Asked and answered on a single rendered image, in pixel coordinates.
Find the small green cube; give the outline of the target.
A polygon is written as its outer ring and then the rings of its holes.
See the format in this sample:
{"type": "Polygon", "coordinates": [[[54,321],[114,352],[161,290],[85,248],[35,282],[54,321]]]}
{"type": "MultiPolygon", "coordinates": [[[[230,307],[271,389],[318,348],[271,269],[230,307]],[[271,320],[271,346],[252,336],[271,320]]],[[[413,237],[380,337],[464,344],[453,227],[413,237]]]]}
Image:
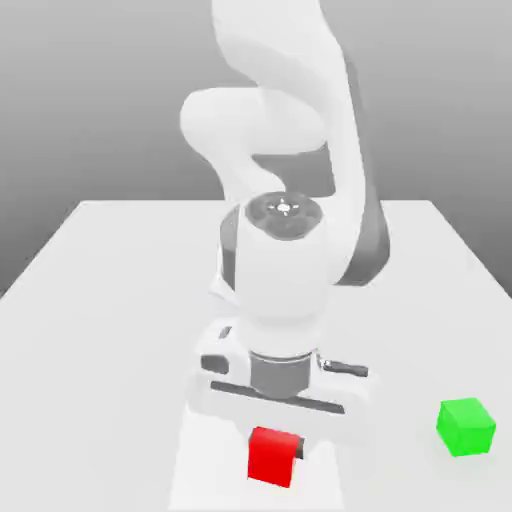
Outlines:
{"type": "Polygon", "coordinates": [[[443,400],[436,430],[453,457],[487,454],[496,422],[477,398],[443,400]]]}

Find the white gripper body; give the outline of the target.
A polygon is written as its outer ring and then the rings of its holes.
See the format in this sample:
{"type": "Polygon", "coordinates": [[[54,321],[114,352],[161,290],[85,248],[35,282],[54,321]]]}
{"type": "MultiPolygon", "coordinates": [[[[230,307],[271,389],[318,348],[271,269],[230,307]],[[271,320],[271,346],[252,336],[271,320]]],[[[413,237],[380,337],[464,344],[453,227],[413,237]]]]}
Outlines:
{"type": "Polygon", "coordinates": [[[346,373],[311,371],[310,386],[288,400],[270,400],[227,377],[193,371],[187,379],[191,409],[234,422],[249,431],[262,426],[298,434],[307,442],[330,440],[341,446],[364,446],[374,438],[373,415],[380,379],[346,373]]]}

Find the small red cube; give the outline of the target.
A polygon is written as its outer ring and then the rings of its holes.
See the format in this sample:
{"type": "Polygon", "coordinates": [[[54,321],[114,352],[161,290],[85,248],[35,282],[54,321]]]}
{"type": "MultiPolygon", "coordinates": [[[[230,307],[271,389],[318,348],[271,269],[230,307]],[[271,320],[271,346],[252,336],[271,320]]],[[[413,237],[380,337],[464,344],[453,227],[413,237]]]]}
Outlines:
{"type": "Polygon", "coordinates": [[[299,437],[288,432],[255,427],[249,438],[247,476],[289,488],[299,437]]]}

